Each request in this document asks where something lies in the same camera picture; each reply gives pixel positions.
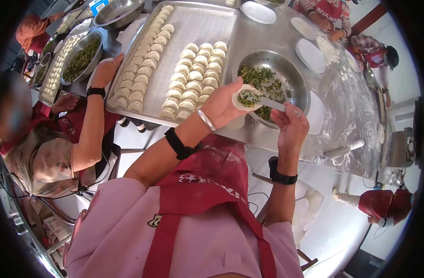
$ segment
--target stainless steel bowl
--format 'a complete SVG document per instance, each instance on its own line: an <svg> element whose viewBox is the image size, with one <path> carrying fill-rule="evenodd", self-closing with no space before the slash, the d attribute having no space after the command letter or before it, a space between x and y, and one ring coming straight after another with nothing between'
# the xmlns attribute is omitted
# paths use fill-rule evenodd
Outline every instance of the stainless steel bowl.
<svg viewBox="0 0 424 278"><path fill-rule="evenodd" d="M70 85L71 83L84 80L85 78L87 78L87 77L89 77L91 75L91 73L93 72L93 70L99 64L99 61L101 60L101 57L102 57L102 52L104 50L104 48L102 47L103 36L102 36L102 33L99 32L99 31L94 31L92 33L88 33L85 37L83 37L73 47L73 49L71 49L70 53L68 53L68 56L67 56L67 58L64 61L64 66L62 67L62 76L63 76L64 71L70 66L71 61L74 59L74 57L76 56L76 54L79 53L79 51L81 51L82 49L84 49L84 47L86 47L91 42L93 42L93 41L95 41L97 39L100 39L101 40L101 44L99 45L98 51L94 55L94 57L91 60L90 64L85 68L85 70L78 77L76 77L71 82L67 82L67 81L64 80L63 77L61 77L61 83L63 85Z"/></svg>
<svg viewBox="0 0 424 278"><path fill-rule="evenodd" d="M142 13L145 0L115 0L94 17L93 26L115 30L129 24Z"/></svg>
<svg viewBox="0 0 424 278"><path fill-rule="evenodd" d="M234 68L232 69L233 81L237 79L238 72L244 65L260 68L269 68L270 70L276 73L274 79L279 78L284 84L286 84L286 81L288 81L288 84L286 86L288 86L288 89L292 91L292 97L287 98L287 101L300 108L305 115L308 114L308 102L310 103L311 101L311 94L306 88L303 76L300 74L294 64L291 63L288 59L275 52L268 50L259 50L252 52L248 54L245 58L243 58L240 63L236 63L234 65ZM266 125L275 130L279 130L279 127L276 124L270 121L263 120L254 112L251 112L250 115L256 121L262 123L263 125Z"/></svg>

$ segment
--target floor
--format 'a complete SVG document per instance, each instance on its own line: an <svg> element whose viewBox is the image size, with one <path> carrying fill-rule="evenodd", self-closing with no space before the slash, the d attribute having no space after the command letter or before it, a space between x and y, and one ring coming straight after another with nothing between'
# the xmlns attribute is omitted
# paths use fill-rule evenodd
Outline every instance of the floor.
<svg viewBox="0 0 424 278"><path fill-rule="evenodd" d="M121 148L148 147L164 136L168 127L161 126L152 132L143 134L130 124L126 128L119 125L115 129L115 143ZM124 154L121 156L118 177L122 177L128 167L140 154ZM246 147L246 158L249 174L257 173L269 176L268 159L276 155L264 149ZM348 263L365 236L369 224L367 216L356 208L335 202L331 197L333 186L344 192L349 185L350 194L360 195L368 189L362 183L362 178L348 173L337 173L334 169L301 162L298 171L299 179L319 191L323 196L321 211L312 227L308 230L300 249L311 259L318 258L319 262L305 271L307 278L333 277ZM365 185L373 186L373 181L365 179ZM249 175L248 193L264 192L270 195L272 185ZM250 209L258 213L267 198L264 194L249 196ZM79 211L88 207L88 203L76 196L56 200L71 217L75 218Z"/></svg>

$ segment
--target white plate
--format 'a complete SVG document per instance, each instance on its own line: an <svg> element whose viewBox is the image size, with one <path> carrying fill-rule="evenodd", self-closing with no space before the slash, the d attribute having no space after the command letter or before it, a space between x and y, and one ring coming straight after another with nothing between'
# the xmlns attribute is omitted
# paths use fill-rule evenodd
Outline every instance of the white plate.
<svg viewBox="0 0 424 278"><path fill-rule="evenodd" d="M100 61L99 62L99 64L100 63L102 63L102 62L105 62L105 61L111 61L111 60L113 60L114 58L107 58L107 59L103 59L102 61ZM88 83L87 83L87 91L88 91L88 89L90 88L90 86L91 86L91 81L93 80L93 76L94 76L94 73L96 72L96 70L98 69L98 66L96 66L96 68L93 70L93 72L91 73L91 75L90 75L90 78L88 79ZM111 81L110 82L108 82L108 84L107 84L107 86L105 87L105 92L108 92L108 89L110 88L110 84L111 84Z"/></svg>
<svg viewBox="0 0 424 278"><path fill-rule="evenodd" d="M301 59L309 68L318 73L323 73L326 69L325 56L315 45L305 39L300 39L297 43L297 52L300 53Z"/></svg>
<svg viewBox="0 0 424 278"><path fill-rule="evenodd" d="M309 122L309 134L319 134L323 126L325 108L321 99L311 89L311 107L306 118Z"/></svg>
<svg viewBox="0 0 424 278"><path fill-rule="evenodd" d="M277 20L273 10L259 3L249 1L241 5L240 9L249 18L259 23L272 24Z"/></svg>
<svg viewBox="0 0 424 278"><path fill-rule="evenodd" d="M315 40L317 37L317 33L311 26L309 26L303 19L299 17L293 17L291 19L291 23L299 31L303 36L308 38L309 40Z"/></svg>

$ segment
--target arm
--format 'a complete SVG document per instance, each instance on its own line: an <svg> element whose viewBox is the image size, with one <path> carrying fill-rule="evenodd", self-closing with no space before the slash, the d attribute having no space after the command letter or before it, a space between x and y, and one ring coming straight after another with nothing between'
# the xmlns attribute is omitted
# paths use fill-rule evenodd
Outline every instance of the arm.
<svg viewBox="0 0 424 278"><path fill-rule="evenodd" d="M287 176L295 176L298 171L298 158L301 146L309 131L309 122L304 113L290 103L285 103L285 112L272 109L271 119L280 127L278 137L277 171ZM295 209L295 184L274 183L266 206L265 226L277 222L293 221Z"/></svg>

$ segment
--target person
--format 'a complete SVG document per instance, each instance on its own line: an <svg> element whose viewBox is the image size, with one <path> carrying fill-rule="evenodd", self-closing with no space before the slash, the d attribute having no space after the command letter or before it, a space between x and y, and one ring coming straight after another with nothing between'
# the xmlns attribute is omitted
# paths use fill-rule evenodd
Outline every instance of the person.
<svg viewBox="0 0 424 278"><path fill-rule="evenodd" d="M391 97L389 96L386 68L394 70L399 64L399 55L396 49L389 45L385 46L371 36L364 35L352 36L350 44L346 48L359 61L360 70L363 71L364 63L368 63L371 68L380 69L379 78L384 84L382 92L386 95L387 107L390 107Z"/></svg>
<svg viewBox="0 0 424 278"><path fill-rule="evenodd" d="M118 114L104 110L105 86L123 59L98 65L86 98L58 98L32 107L25 79L16 72L0 76L0 154L23 191L62 197L89 187L103 172L113 146ZM68 113L58 118L60 112Z"/></svg>
<svg viewBox="0 0 424 278"><path fill-rule="evenodd" d="M244 144L210 134L249 113L231 102L242 83L216 89L123 178L98 187L65 247L69 277L303 277L291 222L309 123L292 104L272 109L280 128L270 163L276 182L261 225L248 208Z"/></svg>
<svg viewBox="0 0 424 278"><path fill-rule="evenodd" d="M328 30L331 33L329 38L332 41L338 41L342 37L351 34L351 23L349 14L351 10L345 0L295 0L293 7L296 11L304 14L322 30ZM334 22L338 19L342 21L341 29L334 29Z"/></svg>
<svg viewBox="0 0 424 278"><path fill-rule="evenodd" d="M394 226L404 220L413 208L417 191L411 194L402 184L395 193L391 190L369 190L360 196L332 189L332 197L346 205L359 208L368 215L368 222L381 227Z"/></svg>
<svg viewBox="0 0 424 278"><path fill-rule="evenodd" d="M63 15L63 12L46 18L40 18L37 14L26 15L16 30L16 39L25 53L28 53L30 49L42 53L50 38L45 29Z"/></svg>

